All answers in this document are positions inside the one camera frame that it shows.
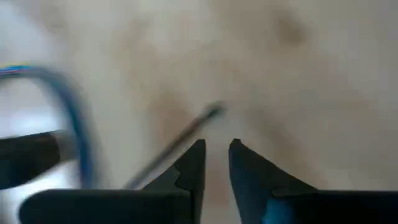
blurry background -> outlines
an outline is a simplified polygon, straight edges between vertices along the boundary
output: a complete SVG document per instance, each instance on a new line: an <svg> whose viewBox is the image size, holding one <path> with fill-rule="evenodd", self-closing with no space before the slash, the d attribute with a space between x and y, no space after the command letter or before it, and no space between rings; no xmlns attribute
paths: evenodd
<svg viewBox="0 0 398 224"><path fill-rule="evenodd" d="M203 107L224 100L228 114L197 136L208 143L202 218L239 223L228 177L233 138L322 189L398 189L397 7L3 0L0 63L70 76L91 119L104 188L123 186ZM52 110L39 100L46 94L15 87L23 107L9 88L0 91L1 116L40 116L36 130L54 128L52 112L35 113ZM21 134L8 118L0 118L2 136Z"/></svg>

blue wire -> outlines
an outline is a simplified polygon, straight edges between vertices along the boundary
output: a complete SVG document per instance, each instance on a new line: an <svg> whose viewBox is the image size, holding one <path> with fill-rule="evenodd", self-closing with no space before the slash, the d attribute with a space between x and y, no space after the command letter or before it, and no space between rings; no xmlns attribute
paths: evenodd
<svg viewBox="0 0 398 224"><path fill-rule="evenodd" d="M60 74L44 68L25 65L0 69L0 81L8 78L36 78L58 95L66 109L72 130L75 132L81 187L92 189L95 186L95 174L88 131L83 124L84 118L79 110L78 98L68 87L67 80Z"/></svg>

beige surface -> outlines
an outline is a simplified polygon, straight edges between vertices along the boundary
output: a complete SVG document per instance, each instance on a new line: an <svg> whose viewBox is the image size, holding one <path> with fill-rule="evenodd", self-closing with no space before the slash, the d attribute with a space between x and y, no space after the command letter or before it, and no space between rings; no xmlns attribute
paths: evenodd
<svg viewBox="0 0 398 224"><path fill-rule="evenodd" d="M199 136L207 223L239 223L232 138L320 188L398 188L394 1L15 2L66 46L55 66L81 86L110 187L225 100Z"/></svg>

